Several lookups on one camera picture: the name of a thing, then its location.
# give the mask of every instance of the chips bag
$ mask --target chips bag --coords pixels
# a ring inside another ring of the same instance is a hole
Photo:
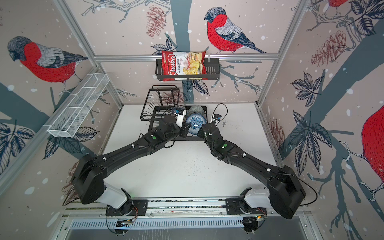
[[[197,75],[207,74],[203,64],[205,51],[202,53],[193,52],[162,52],[163,75]],[[186,78],[166,78],[163,81],[186,80]]]

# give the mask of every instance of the white table surface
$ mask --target white table surface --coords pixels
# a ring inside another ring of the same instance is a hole
[[[204,104],[208,118],[217,104]],[[254,104],[226,104],[226,125],[220,133],[245,152],[276,165]],[[124,105],[104,153],[136,141],[148,132],[149,122],[141,121],[143,105]],[[225,115],[225,107],[216,113]],[[213,157],[202,141],[176,141],[169,149],[137,159],[104,179],[124,188],[132,197],[229,197],[247,187],[264,188],[250,174]]]

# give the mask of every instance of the blue and white bowl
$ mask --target blue and white bowl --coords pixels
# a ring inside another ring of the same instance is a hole
[[[207,121],[201,114],[194,113],[187,118],[186,123],[191,123],[188,132],[192,135],[197,135],[201,126],[207,124]]]

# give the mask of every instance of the bird illustration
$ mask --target bird illustration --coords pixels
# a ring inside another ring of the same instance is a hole
[[[366,183],[360,183],[372,193],[372,198],[368,200],[375,202],[375,194],[377,191],[384,189],[384,106],[365,121],[361,137],[363,154],[351,152],[346,142],[341,143],[343,143],[348,150],[346,161],[350,159],[351,154],[361,157],[370,164],[373,171],[380,177],[381,184],[374,190],[370,189]]]
[[[347,2],[347,0],[325,0],[325,2],[328,4],[327,10],[325,10],[323,16],[327,16],[327,11],[329,7],[335,7],[336,8],[336,14],[333,17],[336,17],[337,15],[341,15],[341,13],[338,11],[338,7],[341,6],[343,3]]]
[[[204,17],[207,20],[208,39],[218,52],[231,51],[235,53],[241,48],[250,48],[259,53],[266,53],[258,49],[243,33],[243,30],[236,26],[227,16],[224,8],[213,7],[207,11]]]
[[[77,65],[87,60],[78,54],[63,51],[32,42],[29,38],[17,36],[9,41],[8,51],[13,61],[20,60],[36,77],[51,83],[63,83],[64,90],[59,93],[69,93],[65,89],[65,81],[75,74]]]

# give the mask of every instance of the white wire basket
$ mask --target white wire basket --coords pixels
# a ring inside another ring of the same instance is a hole
[[[104,73],[89,74],[88,77],[84,86],[71,94],[73,99],[50,126],[48,132],[54,137],[73,137],[109,83]]]

